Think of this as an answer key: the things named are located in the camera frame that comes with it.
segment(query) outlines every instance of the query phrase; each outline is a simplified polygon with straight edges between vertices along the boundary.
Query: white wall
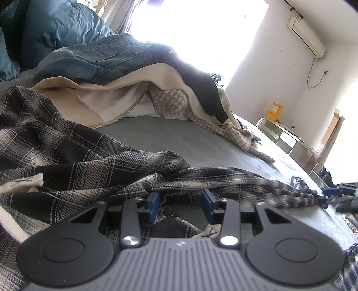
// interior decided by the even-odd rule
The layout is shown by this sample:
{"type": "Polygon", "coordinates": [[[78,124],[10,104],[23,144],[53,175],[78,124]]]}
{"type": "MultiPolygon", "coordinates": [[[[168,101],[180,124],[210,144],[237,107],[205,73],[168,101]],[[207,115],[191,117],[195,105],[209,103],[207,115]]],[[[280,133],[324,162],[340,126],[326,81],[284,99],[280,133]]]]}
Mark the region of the white wall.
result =
{"type": "Polygon", "coordinates": [[[342,102],[358,78],[358,47],[350,44],[325,43],[326,53],[314,63],[309,85],[316,85],[324,71],[329,71],[320,85],[305,90],[292,113],[295,133],[317,148],[335,109],[345,116],[342,102]]]}
{"type": "Polygon", "coordinates": [[[265,2],[270,7],[226,93],[233,112],[251,123],[265,116],[273,101],[283,105],[279,120],[286,123],[305,88],[313,57],[286,27],[295,13],[283,1],[265,2]]]}

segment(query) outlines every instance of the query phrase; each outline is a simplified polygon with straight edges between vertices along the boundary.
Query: air conditioner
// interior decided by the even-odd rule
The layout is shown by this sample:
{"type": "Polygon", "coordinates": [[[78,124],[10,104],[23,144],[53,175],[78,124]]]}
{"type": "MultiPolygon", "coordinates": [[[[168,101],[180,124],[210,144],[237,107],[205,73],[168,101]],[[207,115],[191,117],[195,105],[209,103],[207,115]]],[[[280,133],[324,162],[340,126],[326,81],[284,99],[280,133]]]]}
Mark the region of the air conditioner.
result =
{"type": "Polygon", "coordinates": [[[325,51],[324,45],[303,19],[293,16],[287,27],[315,58],[323,57],[325,51]]]}

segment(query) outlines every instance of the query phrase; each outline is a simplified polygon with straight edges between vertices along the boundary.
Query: cardboard box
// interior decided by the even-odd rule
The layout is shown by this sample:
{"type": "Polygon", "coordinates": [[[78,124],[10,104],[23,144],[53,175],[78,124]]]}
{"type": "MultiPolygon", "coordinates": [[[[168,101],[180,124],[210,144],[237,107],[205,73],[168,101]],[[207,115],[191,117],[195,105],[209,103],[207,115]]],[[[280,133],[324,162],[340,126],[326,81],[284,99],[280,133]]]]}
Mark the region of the cardboard box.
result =
{"type": "Polygon", "coordinates": [[[333,114],[333,118],[332,118],[332,121],[331,123],[329,124],[329,127],[328,129],[326,130],[322,140],[321,140],[321,143],[319,144],[318,146],[318,149],[317,149],[317,152],[320,153],[323,151],[324,147],[326,146],[326,144],[328,143],[329,139],[331,138],[332,136],[332,133],[334,132],[337,124],[338,124],[338,120],[339,120],[339,110],[336,109],[334,111],[334,114],[333,114]]]}

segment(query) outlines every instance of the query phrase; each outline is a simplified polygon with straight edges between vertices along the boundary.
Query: bright window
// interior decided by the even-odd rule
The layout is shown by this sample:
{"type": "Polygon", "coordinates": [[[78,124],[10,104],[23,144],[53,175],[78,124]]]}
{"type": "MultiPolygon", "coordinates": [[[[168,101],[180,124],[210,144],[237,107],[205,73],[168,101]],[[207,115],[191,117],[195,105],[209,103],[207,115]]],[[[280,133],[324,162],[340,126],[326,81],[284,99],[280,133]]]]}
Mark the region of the bright window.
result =
{"type": "Polygon", "coordinates": [[[199,70],[221,74],[226,88],[268,8],[263,0],[164,0],[134,12],[131,34],[170,45],[199,70]]]}

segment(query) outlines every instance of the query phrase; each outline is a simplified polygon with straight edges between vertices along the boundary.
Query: zipper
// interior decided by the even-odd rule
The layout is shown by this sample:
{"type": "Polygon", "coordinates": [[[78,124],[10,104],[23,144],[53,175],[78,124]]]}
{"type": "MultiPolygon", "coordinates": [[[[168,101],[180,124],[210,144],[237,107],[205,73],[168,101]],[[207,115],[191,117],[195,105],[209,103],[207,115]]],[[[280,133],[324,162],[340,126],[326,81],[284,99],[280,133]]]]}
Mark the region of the zipper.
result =
{"type": "Polygon", "coordinates": [[[126,110],[124,111],[120,116],[118,116],[115,120],[107,123],[107,124],[101,124],[101,125],[97,125],[97,126],[94,126],[94,127],[91,127],[92,129],[99,129],[99,128],[102,128],[102,127],[106,127],[106,126],[109,126],[109,125],[112,125],[112,124],[115,124],[117,121],[121,120],[123,117],[125,117],[129,112],[131,112],[133,110],[133,108],[135,106],[137,106],[137,104],[140,102],[140,100],[142,100],[142,98],[144,97],[145,93],[147,93],[148,91],[148,88],[149,86],[151,85],[150,82],[148,82],[149,84],[146,85],[145,89],[143,90],[143,94],[141,94],[141,96],[139,96],[137,98],[137,100],[126,110]]]}

